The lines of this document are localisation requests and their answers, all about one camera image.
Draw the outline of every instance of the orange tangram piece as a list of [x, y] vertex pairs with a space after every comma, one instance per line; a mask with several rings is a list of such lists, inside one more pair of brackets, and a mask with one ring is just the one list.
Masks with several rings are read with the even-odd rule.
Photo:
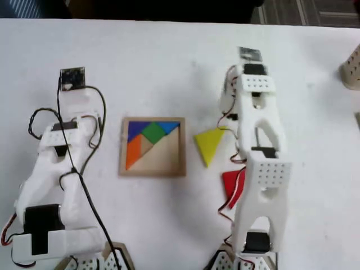
[[126, 170], [129, 169], [135, 161], [140, 158], [141, 154], [141, 134], [136, 136], [128, 143], [126, 154]]

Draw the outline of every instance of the red triangle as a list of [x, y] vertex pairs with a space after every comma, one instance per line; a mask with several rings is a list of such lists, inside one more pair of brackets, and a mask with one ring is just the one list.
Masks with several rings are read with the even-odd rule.
[[[224, 172], [222, 174], [227, 199], [229, 199], [231, 197], [233, 190], [235, 189], [236, 177], [237, 177], [238, 173], [239, 173], [239, 170], [233, 170], [231, 172]], [[234, 199], [229, 203], [230, 209], [232, 209], [234, 207], [235, 203], [240, 198], [240, 195], [244, 189], [245, 174], [246, 174], [246, 172], [243, 172], [240, 175], [240, 179], [239, 179], [240, 182], [238, 184], [237, 194], [235, 194]]]

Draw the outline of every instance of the white table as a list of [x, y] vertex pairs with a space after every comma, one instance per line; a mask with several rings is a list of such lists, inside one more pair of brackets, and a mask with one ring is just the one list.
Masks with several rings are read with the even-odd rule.
[[[192, 136], [215, 126], [224, 73], [244, 46], [261, 50], [276, 81], [295, 164], [279, 269], [358, 267], [360, 92], [343, 87], [337, 68], [360, 42], [359, 29], [2, 19], [0, 38], [1, 225], [36, 160], [31, 113], [55, 107], [61, 68], [85, 66], [87, 83], [103, 91], [108, 107], [85, 181], [112, 239], [126, 244], [137, 269], [202, 269], [230, 232], [217, 215], [224, 202], [219, 175], [237, 167], [228, 161], [230, 134], [208, 169]], [[184, 116], [187, 177], [118, 176], [125, 116]], [[41, 132], [52, 117], [39, 116], [34, 129]], [[10, 248], [0, 249], [0, 261], [16, 268]]]

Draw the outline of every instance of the floor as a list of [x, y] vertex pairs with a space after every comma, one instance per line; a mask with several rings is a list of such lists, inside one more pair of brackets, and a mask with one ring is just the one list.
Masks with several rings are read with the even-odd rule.
[[253, 24], [315, 25], [360, 28], [353, 0], [265, 0]]

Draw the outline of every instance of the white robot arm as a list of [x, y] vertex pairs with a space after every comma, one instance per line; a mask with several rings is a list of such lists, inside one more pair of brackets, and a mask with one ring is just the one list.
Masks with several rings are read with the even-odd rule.
[[[287, 187], [291, 176], [291, 161], [287, 157], [286, 138], [278, 116], [276, 89], [273, 79], [262, 64], [259, 51], [240, 48], [241, 64], [232, 69], [237, 78], [231, 87], [226, 79], [221, 107], [225, 113], [233, 98], [232, 113], [238, 119], [240, 155], [247, 159], [245, 185], [236, 206], [232, 228], [233, 249], [237, 255], [267, 255], [280, 249], [287, 218]], [[257, 141], [262, 129], [271, 147]], [[259, 217], [269, 219], [269, 232], [251, 231]]]
[[[74, 91], [60, 93], [65, 109], [64, 133], [76, 168], [81, 168], [89, 153], [88, 142], [93, 127], [89, 126], [91, 122], [86, 117], [98, 119], [88, 91], [80, 85]], [[83, 190], [79, 176], [71, 173], [71, 170], [61, 125], [54, 123], [46, 128], [41, 137], [34, 170], [22, 185], [15, 203], [24, 233], [12, 238], [14, 262], [27, 263], [95, 253], [104, 248], [102, 230], [89, 212], [88, 202], [81, 199], [84, 196], [81, 196]], [[64, 191], [62, 204], [45, 204], [43, 199], [59, 185]]]

